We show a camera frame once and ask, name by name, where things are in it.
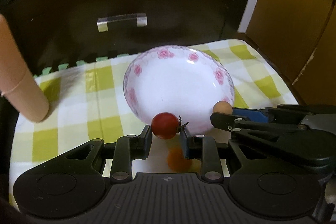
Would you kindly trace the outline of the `small brown longan fruit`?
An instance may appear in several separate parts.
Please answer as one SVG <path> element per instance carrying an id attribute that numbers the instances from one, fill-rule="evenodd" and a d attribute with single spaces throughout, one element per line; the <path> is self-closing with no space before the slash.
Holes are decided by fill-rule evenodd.
<path id="1" fill-rule="evenodd" d="M 232 106 L 226 101 L 219 101 L 213 106 L 214 113 L 223 113 L 231 115 L 233 113 Z"/>

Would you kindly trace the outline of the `small red cherry tomato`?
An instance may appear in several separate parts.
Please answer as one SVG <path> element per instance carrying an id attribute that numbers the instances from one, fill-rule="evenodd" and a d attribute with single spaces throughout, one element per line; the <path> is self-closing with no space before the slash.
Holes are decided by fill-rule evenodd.
<path id="1" fill-rule="evenodd" d="M 157 114 L 151 121 L 152 133 L 160 139 L 171 139 L 186 127 L 189 122 L 182 123 L 182 118 L 172 113 Z"/>

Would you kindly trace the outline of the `green white checkered tablecloth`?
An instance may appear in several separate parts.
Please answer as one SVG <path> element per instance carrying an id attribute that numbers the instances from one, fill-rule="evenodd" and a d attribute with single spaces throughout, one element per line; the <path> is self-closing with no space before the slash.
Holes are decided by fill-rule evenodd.
<path id="1" fill-rule="evenodd" d="M 295 104 L 282 78 L 246 42 L 236 39 L 201 44 L 203 51 L 221 62 L 235 85 L 235 106 L 259 109 Z M 138 135 L 143 123 L 131 112 L 123 96 L 123 75 L 134 59 L 121 55 L 36 78 L 50 102 L 50 115 L 41 123 L 20 116 L 14 132 L 9 187 L 25 171 L 91 139 L 116 141 Z"/>

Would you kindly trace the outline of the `white floral rimmed bowl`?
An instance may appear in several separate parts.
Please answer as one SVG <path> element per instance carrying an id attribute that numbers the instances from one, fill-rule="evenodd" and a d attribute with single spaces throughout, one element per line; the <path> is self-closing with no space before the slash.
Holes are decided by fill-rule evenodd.
<path id="1" fill-rule="evenodd" d="M 123 77 L 123 93 L 134 115 L 150 124 L 163 112 L 181 117 L 192 134 L 212 129 L 217 102 L 233 104 L 233 80 L 210 55 L 184 46 L 161 46 L 138 55 Z"/>

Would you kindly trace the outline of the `brown wooden door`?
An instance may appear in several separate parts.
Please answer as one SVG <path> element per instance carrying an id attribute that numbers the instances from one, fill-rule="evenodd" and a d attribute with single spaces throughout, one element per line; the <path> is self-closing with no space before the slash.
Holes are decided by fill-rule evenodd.
<path id="1" fill-rule="evenodd" d="M 257 0 L 247 35 L 303 102 L 335 104 L 335 0 Z"/>

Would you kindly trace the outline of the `pink ribbed cylinder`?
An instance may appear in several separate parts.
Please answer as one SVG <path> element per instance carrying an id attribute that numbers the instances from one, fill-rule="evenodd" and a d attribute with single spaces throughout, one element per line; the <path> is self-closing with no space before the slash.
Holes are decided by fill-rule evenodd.
<path id="1" fill-rule="evenodd" d="M 28 69 L 3 15 L 1 15 L 1 96 L 32 122 L 41 122 L 48 114 L 49 101 Z"/>

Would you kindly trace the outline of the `dark wooden drawer cabinet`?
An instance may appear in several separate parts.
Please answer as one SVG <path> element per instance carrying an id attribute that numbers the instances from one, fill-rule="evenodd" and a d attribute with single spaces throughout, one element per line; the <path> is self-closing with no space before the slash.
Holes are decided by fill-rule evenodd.
<path id="1" fill-rule="evenodd" d="M 18 48 L 35 75 L 98 57 L 135 54 L 168 44 L 192 46 L 236 34 L 248 0 L 1 0 Z M 98 18 L 147 15 L 147 26 Z"/>

